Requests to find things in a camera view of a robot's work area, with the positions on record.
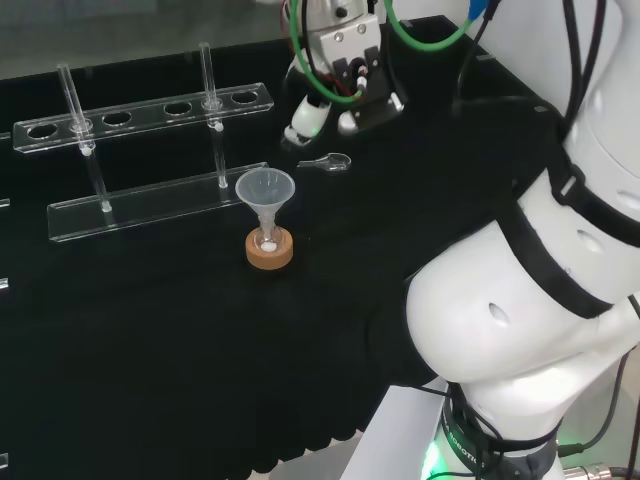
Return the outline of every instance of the acrylic stand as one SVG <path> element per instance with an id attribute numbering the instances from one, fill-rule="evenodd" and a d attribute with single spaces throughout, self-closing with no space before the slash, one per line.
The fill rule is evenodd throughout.
<path id="1" fill-rule="evenodd" d="M 235 205 L 238 178 L 265 162 L 226 169 L 222 119 L 263 112 L 273 101 L 261 83 L 216 91 L 209 45 L 200 45 L 205 91 L 83 112 L 67 65 L 58 72 L 69 115 L 19 122 L 14 125 L 14 148 L 32 153 L 78 145 L 95 195 L 51 204 L 49 238 L 63 242 L 123 228 Z M 206 122 L 211 134 L 216 171 L 170 182 L 108 192 L 96 158 L 96 140 Z"/>

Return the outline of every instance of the metal connector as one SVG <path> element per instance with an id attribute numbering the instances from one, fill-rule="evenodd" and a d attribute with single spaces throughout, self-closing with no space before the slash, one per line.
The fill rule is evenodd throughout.
<path id="1" fill-rule="evenodd" d="M 612 480 L 611 470 L 602 463 L 564 470 L 566 480 Z"/>

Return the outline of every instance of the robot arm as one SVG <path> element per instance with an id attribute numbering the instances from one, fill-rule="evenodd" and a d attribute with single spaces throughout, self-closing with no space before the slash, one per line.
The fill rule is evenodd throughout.
<path id="1" fill-rule="evenodd" d="M 627 300 L 640 290 L 640 3 L 617 4 L 617 50 L 565 142 L 571 172 L 545 171 L 506 218 L 451 247 L 410 286 L 417 351 L 505 439 L 552 432 L 640 341 Z M 446 437 L 441 430 L 437 442 L 450 470 L 469 471 Z M 545 472 L 564 478 L 557 460 Z"/>

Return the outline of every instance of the black tablecloth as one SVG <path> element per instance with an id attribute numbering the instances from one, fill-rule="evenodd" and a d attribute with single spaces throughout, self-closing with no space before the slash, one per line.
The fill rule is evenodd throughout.
<path id="1" fill-rule="evenodd" d="M 412 30 L 436 40 L 451 26 Z M 79 153 L 24 156 L 0 142 L 0 198 L 11 198 L 0 211 L 0 277 L 11 285 L 0 296 L 0 453 L 16 478 L 244 479 L 366 427 L 388 381 L 367 357 L 367 319 L 400 321 L 403 279 L 489 221 L 498 192 L 540 172 L 536 151 L 554 124 L 527 102 L 454 117 L 468 41 L 433 55 L 391 45 L 411 98 L 403 115 L 351 139 L 329 128 L 304 152 L 280 144 L 286 43 L 213 52 L 219 87 L 262 81 L 277 103 L 226 125 L 230 166 L 268 161 L 296 181 L 278 217 L 296 255 L 280 274 L 247 265 L 256 217 L 242 205 L 50 243 L 46 206 L 91 194 Z M 74 78 L 86 109 L 201 90 L 196 53 Z M 474 65 L 465 95 L 526 92 L 489 61 Z M 55 74 L 0 82 L 0 99 L 0 131 L 66 111 Z M 208 142 L 196 125 L 97 152 L 118 190 L 208 171 Z M 349 154 L 351 171 L 295 170 L 328 151 Z"/>

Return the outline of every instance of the green cable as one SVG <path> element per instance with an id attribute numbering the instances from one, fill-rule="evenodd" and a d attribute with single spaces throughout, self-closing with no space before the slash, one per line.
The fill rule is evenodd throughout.
<path id="1" fill-rule="evenodd" d="M 400 25 L 400 22 L 398 22 L 398 18 L 393 11 L 392 0 L 384 0 L 384 6 L 387 9 L 389 21 L 391 22 L 391 26 L 393 27 L 393 30 L 396 32 L 396 34 L 405 44 L 415 50 L 418 50 L 419 52 L 438 52 L 440 50 L 444 50 L 447 47 L 450 47 L 451 45 L 456 43 L 465 33 L 467 33 L 467 30 L 472 23 L 471 19 L 467 18 L 462 26 L 458 28 L 458 30 L 456 30 L 449 38 L 436 43 L 422 43 L 409 35 L 402 27 L 402 25 Z"/>
<path id="2" fill-rule="evenodd" d="M 328 100 L 341 103 L 343 105 L 350 104 L 358 100 L 362 96 L 362 92 L 358 91 L 355 95 L 351 97 L 341 97 L 336 95 L 327 87 L 322 85 L 320 81 L 313 75 L 313 72 L 309 68 L 309 64 L 302 56 L 302 50 L 300 48 L 300 41 L 298 40 L 298 15 L 295 13 L 298 11 L 298 0 L 291 0 L 291 14 L 289 15 L 289 34 L 291 35 L 291 43 L 293 43 L 293 50 L 296 52 L 296 57 L 298 57 L 298 61 L 300 62 L 300 66 L 302 67 L 302 71 L 307 76 L 311 84 L 316 87 L 316 90 L 320 92 L 324 97 Z"/>

